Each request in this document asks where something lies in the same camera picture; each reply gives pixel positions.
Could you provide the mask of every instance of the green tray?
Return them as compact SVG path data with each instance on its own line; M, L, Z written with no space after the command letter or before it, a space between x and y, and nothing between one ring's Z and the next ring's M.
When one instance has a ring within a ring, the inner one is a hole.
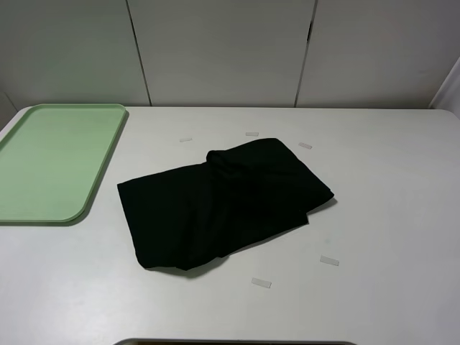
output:
M0 223L62 223L79 216L126 116L118 104L27 110L0 142Z

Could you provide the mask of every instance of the black cloth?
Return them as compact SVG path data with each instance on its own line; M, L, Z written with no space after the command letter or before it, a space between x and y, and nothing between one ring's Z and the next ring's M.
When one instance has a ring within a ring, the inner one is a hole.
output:
M278 139L210 151L203 164L118 190L141 266L182 270L305 225L334 196Z

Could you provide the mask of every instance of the white table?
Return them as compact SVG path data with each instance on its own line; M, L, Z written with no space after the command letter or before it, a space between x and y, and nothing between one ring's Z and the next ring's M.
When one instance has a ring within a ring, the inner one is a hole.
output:
M453 114L128 111L87 218L70 227L0 226L0 344L460 344L460 120ZM116 184L256 139L245 132L281 139L338 203L312 214L310 225L206 269L142 269ZM321 263L322 254L340 265ZM251 284L253 277L272 287Z

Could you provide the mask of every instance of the black towel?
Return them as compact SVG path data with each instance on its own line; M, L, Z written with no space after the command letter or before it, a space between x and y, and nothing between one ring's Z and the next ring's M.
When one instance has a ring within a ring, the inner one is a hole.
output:
M182 270L305 225L334 196L278 139L210 151L118 190L141 266Z

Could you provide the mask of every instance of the wall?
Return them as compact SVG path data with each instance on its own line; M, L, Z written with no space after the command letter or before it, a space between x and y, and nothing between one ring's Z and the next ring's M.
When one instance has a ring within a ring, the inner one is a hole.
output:
M0 47L0 89L18 109L150 104L124 0L2 1Z
M460 56L459 0L319 0L298 106L426 109Z
M18 109L426 108L460 56L458 13L459 0L4 1L0 90Z
M460 119L460 58L433 99L432 106L449 110Z

